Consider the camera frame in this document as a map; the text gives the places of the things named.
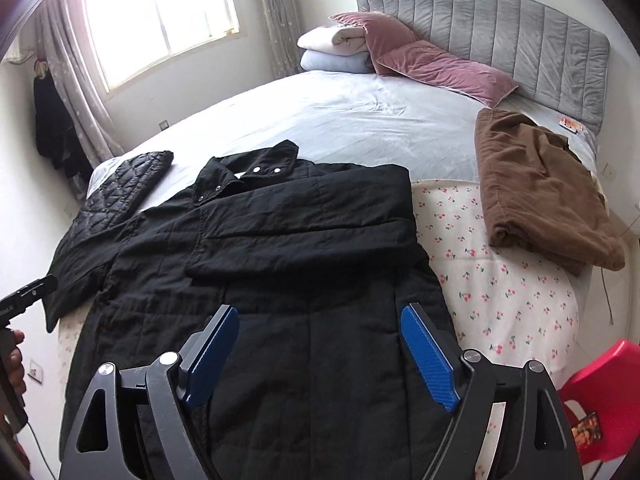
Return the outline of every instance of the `blue gripper pad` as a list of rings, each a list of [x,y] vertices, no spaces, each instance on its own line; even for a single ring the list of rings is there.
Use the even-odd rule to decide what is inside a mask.
[[[402,310],[400,329],[431,397],[452,413],[460,403],[453,366],[412,306]]]
[[[216,318],[214,317],[210,323],[215,324]],[[183,405],[188,410],[194,410],[209,400],[218,383],[226,359],[236,343],[239,329],[238,311],[231,307],[217,323],[209,340],[205,342],[189,368],[187,385],[180,396]]]

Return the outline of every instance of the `bed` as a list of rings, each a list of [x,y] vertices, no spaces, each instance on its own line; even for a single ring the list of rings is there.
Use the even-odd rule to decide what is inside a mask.
[[[596,171],[609,54],[604,35],[532,0],[358,0],[358,7],[391,14],[420,39],[513,75],[520,87],[499,107],[521,111],[567,136],[570,149]],[[89,193],[124,160],[156,150],[171,150],[174,161],[140,210],[190,186],[213,155],[285,139],[313,162],[405,166],[415,182],[418,241],[440,276],[460,345],[504,364],[537,358],[560,385],[567,378],[591,269],[568,276],[535,254],[488,247],[474,148],[482,106],[399,76],[303,73],[216,104],[105,162]],[[569,133],[559,126],[561,116],[586,129]],[[89,307],[60,321],[61,384]],[[488,472],[500,417],[497,409],[479,478]]]

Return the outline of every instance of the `hand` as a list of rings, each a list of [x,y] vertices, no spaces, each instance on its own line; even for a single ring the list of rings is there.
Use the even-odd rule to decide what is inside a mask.
[[[24,341],[24,332],[22,330],[14,330],[15,344],[19,345]],[[22,366],[22,353],[19,349],[15,349],[9,355],[4,363],[9,382],[14,387],[15,393],[22,395],[27,391],[27,385],[24,383],[24,366]]]

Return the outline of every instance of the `gray curtain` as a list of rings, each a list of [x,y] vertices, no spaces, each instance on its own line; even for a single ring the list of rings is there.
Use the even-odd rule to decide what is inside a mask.
[[[122,155],[124,150],[114,134],[111,118],[80,53],[68,0],[44,0],[35,14],[38,56],[47,60],[89,163],[95,168]]]
[[[277,79],[294,75],[300,68],[300,21],[294,0],[261,0],[271,40],[271,60]]]

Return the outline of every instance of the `brown garment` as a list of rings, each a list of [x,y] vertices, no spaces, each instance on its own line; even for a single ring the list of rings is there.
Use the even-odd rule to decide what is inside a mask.
[[[486,108],[476,119],[476,153],[492,247],[539,252],[576,275],[585,264],[625,266],[590,172],[567,138],[523,114]]]

